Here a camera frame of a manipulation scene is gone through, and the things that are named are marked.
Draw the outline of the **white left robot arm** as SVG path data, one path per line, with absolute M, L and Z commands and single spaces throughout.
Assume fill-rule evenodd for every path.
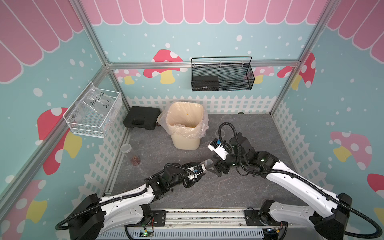
M 56 230 L 68 230 L 72 240 L 94 240 L 99 234 L 117 227 L 145 226 L 153 218 L 152 202 L 175 186 L 192 187 L 204 176 L 206 169 L 203 163 L 166 164 L 133 190 L 102 198 L 97 194 L 89 195 L 56 225 Z

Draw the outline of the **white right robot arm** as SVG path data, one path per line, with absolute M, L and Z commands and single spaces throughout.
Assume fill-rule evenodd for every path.
M 256 151 L 242 135 L 233 137 L 225 144 L 214 139 L 208 148 L 219 156 L 210 164 L 210 169 L 218 176 L 227 174 L 231 168 L 242 168 L 249 175 L 261 176 L 278 184 L 306 203 L 305 206 L 294 206 L 274 200 L 264 201 L 258 213 L 264 225 L 273 222 L 294 223 L 315 229 L 327 240 L 344 238 L 350 212 L 332 202 L 331 198 L 350 206 L 352 199 L 348 195 L 336 195 L 306 179 L 300 180 L 300 175 L 276 156 L 266 151 Z

